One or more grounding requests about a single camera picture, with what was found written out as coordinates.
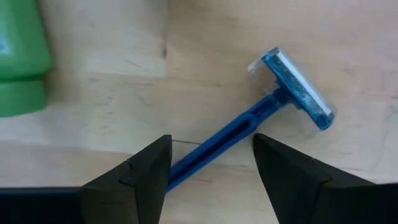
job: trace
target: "wooden surface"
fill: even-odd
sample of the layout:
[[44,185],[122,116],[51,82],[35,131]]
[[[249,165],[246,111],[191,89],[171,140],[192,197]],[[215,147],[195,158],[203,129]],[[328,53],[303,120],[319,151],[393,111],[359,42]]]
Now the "wooden surface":
[[[2,141],[134,154],[172,134],[194,143],[176,144],[177,160],[261,99],[246,67],[278,45],[338,116],[318,133],[288,106],[258,132],[367,179],[397,180],[396,1],[38,2],[55,62],[46,79],[50,105],[0,119]],[[193,177],[210,176],[210,189],[190,180],[172,192],[166,222],[266,220],[269,204],[251,184],[258,178],[250,142]],[[247,208],[238,204],[243,192]]]

